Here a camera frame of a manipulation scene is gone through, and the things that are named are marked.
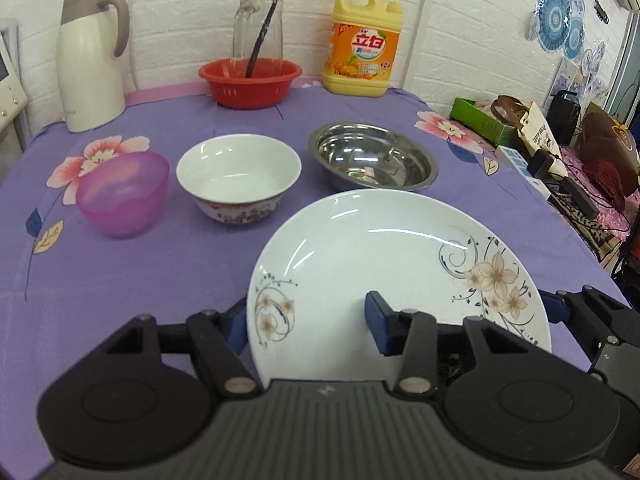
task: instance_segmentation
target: box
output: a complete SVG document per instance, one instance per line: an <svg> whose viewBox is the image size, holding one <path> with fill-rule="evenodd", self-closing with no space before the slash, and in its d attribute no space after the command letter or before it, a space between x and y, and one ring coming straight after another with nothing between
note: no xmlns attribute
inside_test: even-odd
<svg viewBox="0 0 640 480"><path fill-rule="evenodd" d="M495 150L495 158L497 158L501 164L513 166L515 170L521 174L527 182L529 182L534 188L536 188L540 194L545 197L545 200L549 199L551 192L545 183L538 178L533 178L529 171L527 171L527 161L513 148L507 146L498 146Z"/></svg>
<svg viewBox="0 0 640 480"><path fill-rule="evenodd" d="M522 141L518 137L516 128L489 117L482 110L476 108L475 104L476 102L470 99L457 97L453 102L451 118L464 124L467 128L471 128L494 146L522 148Z"/></svg>

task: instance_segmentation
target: dish soap bottle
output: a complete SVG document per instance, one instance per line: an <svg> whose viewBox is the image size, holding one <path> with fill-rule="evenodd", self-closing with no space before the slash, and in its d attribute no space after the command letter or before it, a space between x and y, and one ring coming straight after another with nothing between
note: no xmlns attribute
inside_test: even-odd
<svg viewBox="0 0 640 480"><path fill-rule="evenodd" d="M335 0L322 82L334 94L381 96L389 86L402 30L402 4Z"/></svg>

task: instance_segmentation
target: green box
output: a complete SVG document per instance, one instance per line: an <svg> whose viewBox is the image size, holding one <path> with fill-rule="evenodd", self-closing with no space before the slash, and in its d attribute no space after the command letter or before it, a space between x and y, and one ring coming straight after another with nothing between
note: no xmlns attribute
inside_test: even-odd
<svg viewBox="0 0 640 480"><path fill-rule="evenodd" d="M470 99L457 97L453 102L451 118L461 122L467 128L471 128L494 146L508 146L516 150L522 148L522 141L518 137L516 128L489 117L482 110L476 108L475 104L476 102Z"/></svg>

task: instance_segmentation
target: blue gripper pad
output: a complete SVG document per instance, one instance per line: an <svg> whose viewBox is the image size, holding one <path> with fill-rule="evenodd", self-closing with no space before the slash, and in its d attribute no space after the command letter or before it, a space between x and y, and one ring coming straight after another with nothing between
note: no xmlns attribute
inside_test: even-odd
<svg viewBox="0 0 640 480"><path fill-rule="evenodd" d="M396 313L377 291L372 290L364 297L364 319L382 355L392 354L386 318L395 315Z"/></svg>
<svg viewBox="0 0 640 480"><path fill-rule="evenodd" d="M564 306L561 297L558 294L551 294L545 290L538 289L542 303L545 306L546 318L549 323L561 323L569 320L570 312Z"/></svg>
<svg viewBox="0 0 640 480"><path fill-rule="evenodd" d="M246 346L248 342L246 334L246 308L238 308L236 312L231 314L225 342L236 354L239 354Z"/></svg>

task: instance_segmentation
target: bowl rim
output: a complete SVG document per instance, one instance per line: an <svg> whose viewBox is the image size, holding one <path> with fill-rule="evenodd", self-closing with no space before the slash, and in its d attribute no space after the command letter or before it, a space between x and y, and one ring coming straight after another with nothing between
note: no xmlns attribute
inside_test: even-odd
<svg viewBox="0 0 640 480"><path fill-rule="evenodd" d="M268 83L284 83L293 81L295 78L302 75L302 67L293 61L288 61L286 59L282 60L283 66L289 66L293 69L293 72L275 76L275 77L224 77L221 75L210 75L207 74L207 68L216 64L228 61L231 63L231 59L225 57L223 59L217 59L215 61L211 61L198 69L198 76L203 78L205 81L210 83L224 83L224 84L232 84L232 85L258 85L258 84L268 84Z"/></svg>
<svg viewBox="0 0 640 480"><path fill-rule="evenodd" d="M160 164L162 164L164 166L165 173L164 173L164 177L162 178L162 181L159 182L158 185L152 191L147 193L145 196L139 196L139 197L136 197L136 198L128 198L127 200L122 202L120 204L120 206L118 206L118 208L121 208L125 204L129 204L131 202L136 202L138 200L146 200L147 198L152 196L154 193L158 192L158 190L162 186L167 186L168 185L168 183L169 183L169 174L171 173L169 161L166 160L166 158L164 156L160 155L160 153L156 153L156 152L128 152L128 153L119 153L118 157L122 157L122 156L126 156L126 155L137 155L137 156L146 156L148 158L154 158L155 160L157 160ZM114 156L114 157L110 158L109 160L105 160L104 162L102 162L100 164L100 166L103 165L103 164L107 164L110 160L115 160L118 157ZM86 207L82 206L80 203L78 203L78 197L82 195L82 192L80 191L81 186L82 186L82 188L86 187L86 183L88 181L85 180L84 182L85 182L85 184L84 184L84 186L82 186L82 178L80 178L80 182L78 183L78 189L76 190L76 207L80 210L80 212L90 214L91 216L105 216L105 215L113 214L114 210L111 210L111 211L96 211L96 210L94 210L92 208L86 208Z"/></svg>
<svg viewBox="0 0 640 480"><path fill-rule="evenodd" d="M324 160L324 158L322 158L322 156L320 155L320 152L318 151L318 142L320 140L320 137L322 136L322 134L324 134L327 130L330 130L331 128L334 128L335 126L347 126L347 125L352 125L352 126L366 126L367 128L375 128L377 130L384 130L390 134L393 134L394 136L397 137L401 137L403 140L405 140L406 142L412 144L413 146L415 146L415 148L420 152L420 154L422 156L424 156L430 167L431 167L431 173L430 175L423 181L419 182L418 184L412 184L411 186L382 186L380 184L371 184L369 182L364 182L363 180L354 178L352 176L349 176L347 174L342 173L341 171L335 171L335 168L329 164L326 160ZM365 187L365 188L370 188L370 189L391 189L391 190L399 190L399 191L417 191L419 189L424 189L425 187L430 186L431 184L433 184L436 180L436 178L438 177L438 164L434 158L433 155L431 155L431 153L420 143L416 142L415 140L409 138L408 136L401 134L399 132L396 132L394 130L389 130L388 128L385 128L384 126L377 126L375 124L365 124L365 123L350 123L350 122L338 122L338 123L329 123L329 124L325 124L323 126L320 126L319 128L317 128L316 130L314 130L314 132L309 136L309 141L308 141L308 146L309 146L309 151L311 152L311 154L313 155L314 159L316 161L318 161L320 163L320 165L325 168L327 171L329 171L329 173L331 173L334 176L337 176L338 178L340 178L341 180L348 182L349 184L353 184L354 186L357 187Z"/></svg>
<svg viewBox="0 0 640 480"><path fill-rule="evenodd" d="M184 164L184 158L187 156L188 153L191 153L193 150L195 150L197 147L207 143L207 142L212 142L215 140L219 140L219 139L228 139L230 137L263 137L266 139L269 139L270 141L273 141L274 143L280 145L281 147L284 147L286 150L289 150L290 153L293 153L293 155L295 155L295 160L297 161L297 168L295 171L295 176L292 177L292 179L290 180L290 182L282 187L281 189L278 190L278 192L275 192L273 194L270 194L269 196L264 196L264 197L260 197L260 198L256 198L255 200L239 200L239 201L233 201L230 202L228 200L218 200L216 198L207 198L203 195L199 195L197 193L194 193L193 191L191 191L187 186L185 186L183 180L180 179L180 168L183 167ZM263 200L268 200L274 197L277 197L278 195L283 194L287 189L289 189L291 186L293 186L297 180L300 177L300 173L302 172L302 162L300 161L300 156L298 155L298 152L296 150L294 150L291 146L289 146L286 142L281 141L280 139L275 139L274 137L270 137L270 136L266 136L266 135L262 135L262 134L249 134L249 133L243 133L243 134L227 134L227 135L222 135L222 136L217 136L217 137L211 137L209 139L205 139L202 140L201 142L195 144L194 146L191 146L186 152L184 152L182 154L182 156L180 157L180 160L178 160L178 164L175 167L175 176L176 179L178 180L178 183L180 184L180 186L187 192L189 193L191 196L200 199L200 200L204 200L204 202L215 202L217 204L222 204L222 205L241 205L241 204L254 204L256 202L261 202Z"/></svg>

